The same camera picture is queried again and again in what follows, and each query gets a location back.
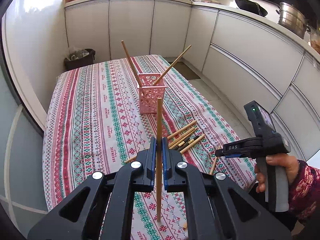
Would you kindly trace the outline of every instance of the white countertop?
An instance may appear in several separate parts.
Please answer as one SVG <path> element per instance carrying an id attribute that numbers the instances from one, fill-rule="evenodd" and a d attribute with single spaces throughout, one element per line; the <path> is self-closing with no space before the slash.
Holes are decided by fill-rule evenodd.
<path id="1" fill-rule="evenodd" d="M 80 4 L 80 3 L 85 3 L 88 1 L 92 1 L 92 0 L 75 0 L 72 2 L 66 3 L 64 5 L 64 7 L 67 8 L 69 6 L 72 6 L 75 4 Z M 306 41 L 304 41 L 303 39 L 301 39 L 300 37 L 295 35 L 293 32 L 289 31 L 288 29 L 284 28 L 283 26 L 281 26 L 281 25 L 277 24 L 276 22 L 273 22 L 265 17 L 259 16 L 257 14 L 247 12 L 244 10 L 240 10 L 238 8 L 233 8 L 230 6 L 220 5 L 220 4 L 215 4 L 215 3 L 191 2 L 190 0 L 172 0 L 172 1 L 177 1 L 177 2 L 186 3 L 186 4 L 190 4 L 190 5 L 204 6 L 204 7 L 229 11 L 229 12 L 233 12 L 233 13 L 248 17 L 250 19 L 256 20 L 258 22 L 261 22 L 261 23 L 268 25 L 269 27 L 279 31 L 280 33 L 284 34 L 285 36 L 287 36 L 288 38 L 290 38 L 291 40 L 293 40 L 294 42 L 299 44 L 301 47 L 303 47 L 306 51 L 308 51 L 320 63 L 320 55 Z"/>

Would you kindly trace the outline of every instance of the hand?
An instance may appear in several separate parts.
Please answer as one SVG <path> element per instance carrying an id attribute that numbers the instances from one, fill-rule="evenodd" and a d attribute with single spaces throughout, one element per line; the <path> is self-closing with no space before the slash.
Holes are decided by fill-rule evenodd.
<path id="1" fill-rule="evenodd" d="M 286 153 L 277 153 L 274 155 L 268 155 L 266 162 L 272 166 L 283 166 L 287 173 L 289 185 L 292 184 L 294 179 L 297 177 L 299 171 L 299 163 L 296 157 L 289 156 Z M 266 177 L 260 172 L 258 166 L 254 167 L 254 172 L 257 174 L 257 181 L 259 185 L 256 188 L 257 193 L 264 192 L 266 190 Z"/>

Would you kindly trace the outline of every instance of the table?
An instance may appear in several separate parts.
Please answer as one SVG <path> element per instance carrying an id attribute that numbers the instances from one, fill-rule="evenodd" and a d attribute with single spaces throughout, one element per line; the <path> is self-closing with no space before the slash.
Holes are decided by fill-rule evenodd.
<path id="1" fill-rule="evenodd" d="M 159 55 L 132 58 L 140 73 L 161 73 L 169 64 Z M 163 136 L 197 120 L 206 136 L 183 159 L 209 173 L 219 145 L 239 137 L 208 101 L 175 69 L 164 77 Z M 156 114 L 139 113 L 136 82 L 126 59 L 89 65 L 61 74 L 52 95 L 43 147 L 43 181 L 48 210 L 95 171 L 118 171 L 124 161 L 149 148 Z M 218 160 L 241 188 L 255 180 L 254 160 Z M 188 236 L 182 225 L 182 193 L 162 192 L 162 218 L 156 222 L 156 194 L 135 193 L 132 239 L 170 240 Z"/>

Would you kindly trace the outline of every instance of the plastic bag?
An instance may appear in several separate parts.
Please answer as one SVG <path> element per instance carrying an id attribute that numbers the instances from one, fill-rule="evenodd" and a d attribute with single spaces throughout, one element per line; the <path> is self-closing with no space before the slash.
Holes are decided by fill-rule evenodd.
<path id="1" fill-rule="evenodd" d="M 69 56 L 66 57 L 66 59 L 68 59 L 69 61 L 71 60 L 77 60 L 80 58 L 83 58 L 87 55 L 89 55 L 89 52 L 85 49 L 78 49 L 75 47 L 69 47 Z"/>

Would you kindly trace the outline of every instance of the black frying pan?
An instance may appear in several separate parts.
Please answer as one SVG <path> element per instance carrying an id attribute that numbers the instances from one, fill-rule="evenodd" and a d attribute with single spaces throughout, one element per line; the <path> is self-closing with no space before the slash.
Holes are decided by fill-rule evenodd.
<path id="1" fill-rule="evenodd" d="M 235 0 L 235 1 L 237 6 L 241 10 L 252 12 L 263 17 L 265 17 L 268 14 L 268 12 L 256 2 L 252 2 L 249 0 Z"/>

